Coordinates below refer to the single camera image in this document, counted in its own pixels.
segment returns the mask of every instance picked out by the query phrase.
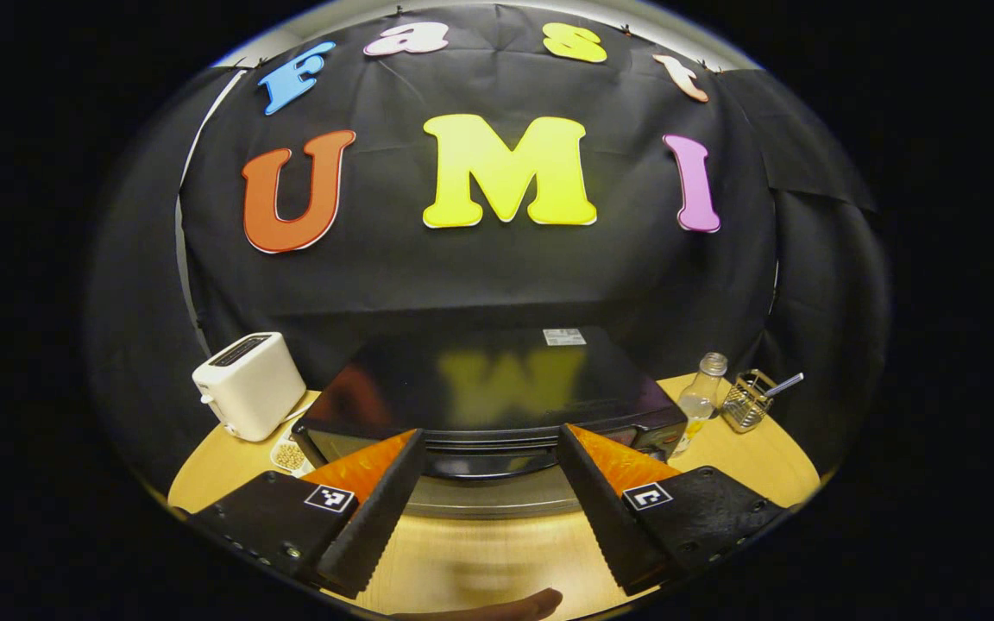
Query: letter m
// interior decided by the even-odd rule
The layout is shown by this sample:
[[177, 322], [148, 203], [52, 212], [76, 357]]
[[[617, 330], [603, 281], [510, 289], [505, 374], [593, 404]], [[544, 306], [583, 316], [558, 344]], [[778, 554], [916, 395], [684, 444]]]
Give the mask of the letter m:
[[434, 229], [473, 227], [484, 210], [470, 200], [470, 176], [503, 223], [520, 209], [532, 178], [536, 200], [528, 216], [540, 224], [596, 223], [596, 208], [585, 198], [579, 141], [585, 128], [567, 118], [542, 116], [509, 150], [485, 119], [450, 114], [429, 119], [425, 131], [437, 137], [435, 203], [425, 209]]

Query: microwave label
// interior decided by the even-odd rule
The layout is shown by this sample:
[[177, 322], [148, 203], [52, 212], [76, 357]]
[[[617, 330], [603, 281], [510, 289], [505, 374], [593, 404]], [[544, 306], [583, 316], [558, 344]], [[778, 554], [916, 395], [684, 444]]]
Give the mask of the microwave label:
[[562, 345], [585, 345], [585, 337], [581, 336], [581, 331], [577, 329], [550, 329], [544, 330], [544, 338], [550, 347]]

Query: orange letter u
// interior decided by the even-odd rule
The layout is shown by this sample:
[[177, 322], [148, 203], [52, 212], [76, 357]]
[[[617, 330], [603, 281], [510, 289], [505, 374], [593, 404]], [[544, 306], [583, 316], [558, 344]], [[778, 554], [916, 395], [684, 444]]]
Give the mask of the orange letter u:
[[340, 199], [340, 162], [343, 149], [355, 141], [355, 131], [332, 131], [305, 144], [312, 157], [309, 207], [296, 220], [279, 217], [279, 176], [291, 150], [275, 149], [244, 165], [248, 189], [244, 193], [244, 234], [253, 247], [276, 254], [308, 248], [328, 232]]

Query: wooden table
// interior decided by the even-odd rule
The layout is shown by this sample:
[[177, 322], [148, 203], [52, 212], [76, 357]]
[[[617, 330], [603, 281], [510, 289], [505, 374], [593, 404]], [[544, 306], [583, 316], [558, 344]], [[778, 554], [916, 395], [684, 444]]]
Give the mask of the wooden table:
[[[676, 396], [693, 374], [659, 380]], [[720, 383], [720, 401], [730, 382]], [[308, 392], [295, 410], [311, 403]], [[261, 442], [229, 436], [218, 425], [182, 465], [168, 503], [196, 512], [253, 476], [275, 469], [269, 452], [291, 424]], [[792, 437], [768, 417], [749, 433], [731, 431], [722, 419], [705, 424], [670, 465], [686, 472], [714, 465], [781, 506], [803, 503], [820, 487], [812, 462]], [[383, 614], [435, 612], [501, 604], [547, 587], [563, 593], [549, 617], [579, 618], [637, 599], [625, 596], [608, 572], [583, 512], [501, 520], [403, 515], [366, 591], [349, 605]]]

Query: metal utensil holder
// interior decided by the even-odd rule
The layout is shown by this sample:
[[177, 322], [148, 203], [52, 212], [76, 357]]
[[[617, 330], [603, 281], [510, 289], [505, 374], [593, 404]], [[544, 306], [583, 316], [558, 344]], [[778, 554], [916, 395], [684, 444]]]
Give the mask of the metal utensil holder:
[[723, 419], [737, 433], [752, 430], [769, 413], [773, 398], [766, 397], [765, 393], [776, 385], [776, 382], [757, 369], [739, 373], [720, 406]]

